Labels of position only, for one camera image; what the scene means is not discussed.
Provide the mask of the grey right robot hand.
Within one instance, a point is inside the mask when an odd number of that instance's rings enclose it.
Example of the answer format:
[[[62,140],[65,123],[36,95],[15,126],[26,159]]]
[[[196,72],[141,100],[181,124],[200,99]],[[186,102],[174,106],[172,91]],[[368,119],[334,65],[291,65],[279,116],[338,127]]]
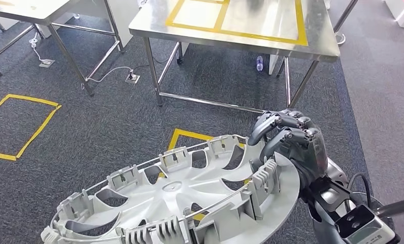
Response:
[[[275,153],[289,159],[299,174],[300,188],[327,174],[328,157],[321,129],[308,116],[296,109],[264,111],[257,117],[247,145],[263,140],[257,165]]]

